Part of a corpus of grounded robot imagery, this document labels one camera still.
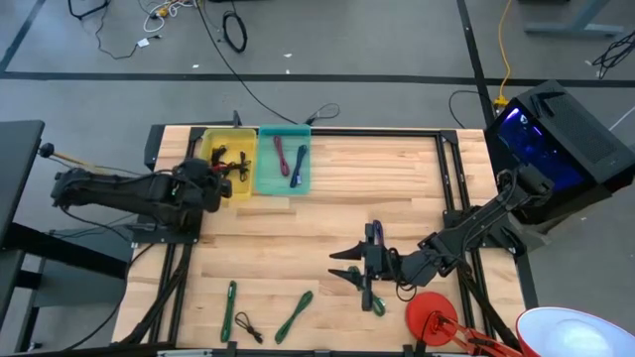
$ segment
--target red lamp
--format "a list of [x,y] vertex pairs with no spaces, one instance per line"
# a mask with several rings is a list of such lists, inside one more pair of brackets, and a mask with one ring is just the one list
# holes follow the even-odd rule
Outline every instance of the red lamp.
[[465,352],[495,357],[635,356],[635,336],[588,313],[560,307],[523,312],[516,321],[522,352],[456,322],[451,302],[437,293],[422,293],[406,307],[406,323],[418,340],[430,346],[453,341]]

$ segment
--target wooden tabletop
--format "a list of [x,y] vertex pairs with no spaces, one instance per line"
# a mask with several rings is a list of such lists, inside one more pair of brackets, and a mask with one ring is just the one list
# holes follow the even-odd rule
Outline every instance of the wooden tabletop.
[[[170,169],[183,160],[189,132],[187,126],[166,127],[156,170]],[[457,134],[471,203],[483,204],[497,194],[483,133],[459,130]],[[445,150],[455,204],[460,207],[449,147]],[[394,283],[373,286],[387,304],[383,317],[364,312],[357,289],[327,272],[354,263],[332,260],[328,254],[364,240],[364,224],[373,219],[384,225],[386,246],[401,254],[415,251],[417,242],[443,228],[445,199],[435,141],[313,136],[311,155],[309,195],[256,194],[246,201],[224,202],[219,211],[205,215],[190,262],[179,347],[226,346],[219,336],[231,280],[238,284],[234,312],[247,312],[264,336],[259,345],[234,324],[231,340],[240,349],[401,351],[404,344],[414,343],[404,320],[406,304],[395,296]],[[113,341],[127,335],[154,301],[165,251],[165,246],[153,247],[130,270]],[[525,310],[513,258],[493,248],[482,249],[481,255],[489,298],[513,327]],[[276,331],[306,291],[314,293],[313,302],[277,345]],[[462,321],[455,274],[437,276],[419,289],[424,291],[446,296]],[[473,306],[480,327],[480,310],[475,302]],[[164,315],[163,340],[170,311],[168,307]],[[457,348],[450,343],[437,350]]]

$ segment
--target yellow bin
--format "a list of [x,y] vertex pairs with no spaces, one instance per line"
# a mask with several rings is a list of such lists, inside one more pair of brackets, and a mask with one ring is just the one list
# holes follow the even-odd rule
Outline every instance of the yellow bin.
[[245,160],[251,161],[247,166],[247,180],[240,180],[238,170],[232,170],[227,178],[231,180],[231,198],[247,199],[251,197],[251,190],[256,169],[256,131],[253,129],[210,128],[202,135],[202,144],[198,157],[211,163],[211,152],[224,145],[227,152],[220,158],[224,163],[240,163],[240,152],[245,153]]

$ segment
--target black floor stripe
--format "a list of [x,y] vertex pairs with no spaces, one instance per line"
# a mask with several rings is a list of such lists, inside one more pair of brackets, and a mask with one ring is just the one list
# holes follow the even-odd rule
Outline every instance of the black floor stripe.
[[[475,85],[469,77],[391,75],[391,74],[240,74],[249,82],[317,82],[317,83],[414,83]],[[94,81],[237,81],[233,74],[189,73],[60,73],[60,72],[4,72],[0,79],[24,80],[94,80]],[[485,84],[498,86],[502,78],[485,78]],[[512,78],[506,86],[533,87],[547,78]],[[635,80],[556,79],[562,86],[579,88],[635,88]]]
[[[418,83],[471,85],[473,78],[392,74],[239,74],[249,82],[349,82],[349,83]],[[231,73],[59,73],[5,72],[0,79],[31,80],[147,80],[147,81],[237,81]]]
[[16,54],[16,52],[20,48],[20,45],[22,45],[24,38],[27,36],[27,33],[29,33],[29,30],[31,29],[31,25],[33,25],[33,22],[36,20],[36,17],[38,16],[38,13],[42,9],[42,6],[44,5],[45,1],[46,0],[38,0],[33,5],[33,8],[31,9],[29,16],[27,17],[27,20],[24,22],[24,24],[22,24],[20,31],[18,31],[18,34],[13,39],[13,42],[11,43],[7,51],[4,53],[4,57],[0,61],[0,72],[4,72],[5,70],[7,70],[7,67],[9,67],[9,63],[11,63],[13,56]]
[[494,112],[492,111],[492,101],[487,100],[489,93],[487,92],[487,86],[485,84],[485,74],[483,74],[483,67],[480,63],[480,57],[478,56],[478,48],[476,47],[476,39],[474,38],[474,32],[472,30],[472,24],[469,20],[469,14],[467,12],[467,6],[465,0],[456,0],[458,7],[458,14],[460,16],[460,22],[463,27],[463,33],[465,34],[465,42],[467,44],[467,52],[469,53],[469,61],[472,64],[474,71],[474,80],[476,81],[476,90],[480,93],[478,96],[480,100],[480,106],[483,110],[483,116],[485,117],[485,123],[490,125],[494,122]]

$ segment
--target red cable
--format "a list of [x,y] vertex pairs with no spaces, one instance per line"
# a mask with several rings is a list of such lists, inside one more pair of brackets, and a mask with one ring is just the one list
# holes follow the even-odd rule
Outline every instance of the red cable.
[[282,176],[287,177],[289,175],[289,164],[285,160],[285,153],[282,150],[282,139],[276,135],[274,136],[274,145],[276,145],[276,150],[278,151],[278,157],[280,158],[280,173]]

